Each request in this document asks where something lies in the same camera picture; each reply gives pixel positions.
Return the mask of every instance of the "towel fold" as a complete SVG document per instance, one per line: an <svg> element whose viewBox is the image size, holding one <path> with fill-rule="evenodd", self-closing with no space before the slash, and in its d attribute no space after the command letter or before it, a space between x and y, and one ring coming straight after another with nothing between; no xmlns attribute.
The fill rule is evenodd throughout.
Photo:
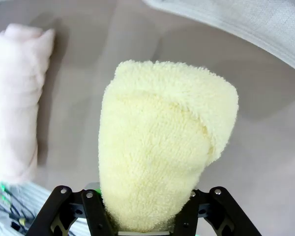
<svg viewBox="0 0 295 236"><path fill-rule="evenodd" d="M0 33L0 179L10 184L35 174L38 100L54 36L18 24Z"/></svg>
<svg viewBox="0 0 295 236"><path fill-rule="evenodd" d="M220 157L237 110L236 89L205 68L118 66L102 102L99 172L119 230L171 228L201 172Z"/></svg>

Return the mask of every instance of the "pink rolled towel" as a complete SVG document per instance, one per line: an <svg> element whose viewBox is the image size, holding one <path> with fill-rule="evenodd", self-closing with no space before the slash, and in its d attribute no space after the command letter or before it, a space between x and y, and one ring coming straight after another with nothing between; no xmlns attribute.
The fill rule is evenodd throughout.
<svg viewBox="0 0 295 236"><path fill-rule="evenodd" d="M0 33L0 180L10 184L35 174L38 100L54 37L17 24Z"/></svg>

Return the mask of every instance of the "yellow towel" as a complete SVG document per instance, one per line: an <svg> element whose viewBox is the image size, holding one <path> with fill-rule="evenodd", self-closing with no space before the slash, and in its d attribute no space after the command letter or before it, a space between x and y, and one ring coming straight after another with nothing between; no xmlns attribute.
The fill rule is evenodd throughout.
<svg viewBox="0 0 295 236"><path fill-rule="evenodd" d="M99 130L104 204L120 231L168 230L238 110L236 89L205 68L122 62L107 86Z"/></svg>

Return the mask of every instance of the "bolt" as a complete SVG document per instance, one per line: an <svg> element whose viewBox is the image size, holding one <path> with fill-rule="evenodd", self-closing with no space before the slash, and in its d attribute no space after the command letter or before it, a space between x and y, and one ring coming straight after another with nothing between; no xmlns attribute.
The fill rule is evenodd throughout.
<svg viewBox="0 0 295 236"><path fill-rule="evenodd" d="M215 193L216 195L220 195L220 194L222 193L222 191L221 191L220 189L215 189L214 193Z"/></svg>
<svg viewBox="0 0 295 236"><path fill-rule="evenodd" d="M91 197L93 197L93 194L91 192L88 192L87 193L87 198L91 198Z"/></svg>

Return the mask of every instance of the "gray table surface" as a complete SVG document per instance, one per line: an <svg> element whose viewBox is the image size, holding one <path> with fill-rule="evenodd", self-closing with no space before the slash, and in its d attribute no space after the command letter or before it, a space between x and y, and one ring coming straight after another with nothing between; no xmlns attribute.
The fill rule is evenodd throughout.
<svg viewBox="0 0 295 236"><path fill-rule="evenodd" d="M138 0L15 0L9 23L55 28L57 39L38 114L36 182L80 190L98 181L104 89L119 62L205 65L239 93L233 135L198 187L226 187L265 236L295 236L295 70L221 30L156 11ZM213 235L200 221L198 232Z"/></svg>

